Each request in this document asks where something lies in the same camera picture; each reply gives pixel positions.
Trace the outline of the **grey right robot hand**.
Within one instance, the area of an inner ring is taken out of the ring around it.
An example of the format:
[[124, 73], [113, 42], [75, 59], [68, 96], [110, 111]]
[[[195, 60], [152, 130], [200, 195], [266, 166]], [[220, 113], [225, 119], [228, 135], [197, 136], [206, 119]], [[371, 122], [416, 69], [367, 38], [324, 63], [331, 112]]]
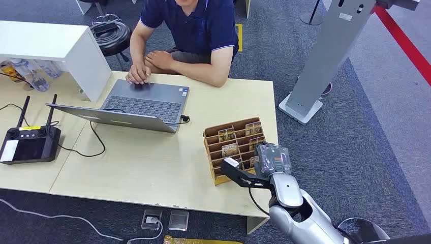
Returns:
[[261, 142], [255, 147], [255, 172], [260, 177], [269, 178], [275, 173], [291, 174], [292, 165], [287, 147]]

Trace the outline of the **person's right hand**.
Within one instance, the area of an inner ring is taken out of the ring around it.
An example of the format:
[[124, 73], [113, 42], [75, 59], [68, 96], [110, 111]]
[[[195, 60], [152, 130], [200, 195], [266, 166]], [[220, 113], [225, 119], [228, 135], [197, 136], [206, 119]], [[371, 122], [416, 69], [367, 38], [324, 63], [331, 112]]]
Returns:
[[126, 75], [126, 81], [130, 84], [143, 85], [148, 82], [151, 76], [151, 69], [144, 63], [133, 63]]

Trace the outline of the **person's left hand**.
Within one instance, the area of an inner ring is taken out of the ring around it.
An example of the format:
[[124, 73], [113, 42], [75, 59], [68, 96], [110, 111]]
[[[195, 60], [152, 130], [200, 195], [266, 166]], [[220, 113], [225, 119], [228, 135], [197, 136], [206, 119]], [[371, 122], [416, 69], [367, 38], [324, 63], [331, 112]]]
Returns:
[[171, 70], [171, 65], [174, 63], [173, 57], [166, 51], [152, 51], [145, 59], [161, 70]]

